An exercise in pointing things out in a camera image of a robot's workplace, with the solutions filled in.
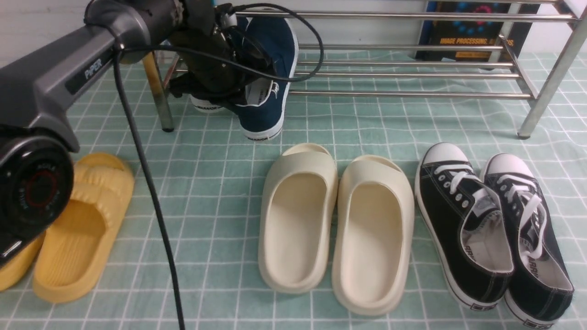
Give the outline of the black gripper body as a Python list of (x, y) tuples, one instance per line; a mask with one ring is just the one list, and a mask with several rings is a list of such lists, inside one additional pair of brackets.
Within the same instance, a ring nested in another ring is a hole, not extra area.
[(183, 25), (170, 36), (170, 44), (196, 54), (179, 52), (187, 71), (169, 81), (172, 96), (190, 95), (206, 106), (243, 102), (245, 88), (259, 77), (226, 64), (227, 60), (264, 74), (276, 73), (261, 37), (250, 29), (252, 19), (237, 16), (231, 4), (220, 8), (211, 0), (185, 0), (183, 4)]

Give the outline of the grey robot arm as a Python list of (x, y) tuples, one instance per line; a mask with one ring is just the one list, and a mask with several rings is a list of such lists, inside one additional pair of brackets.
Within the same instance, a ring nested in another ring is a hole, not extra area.
[(188, 63), (171, 87), (225, 103), (277, 73), (260, 40), (209, 0), (93, 0), (79, 29), (1, 69), (1, 265), (29, 246), (71, 198), (79, 142), (67, 111), (111, 67), (164, 40)]

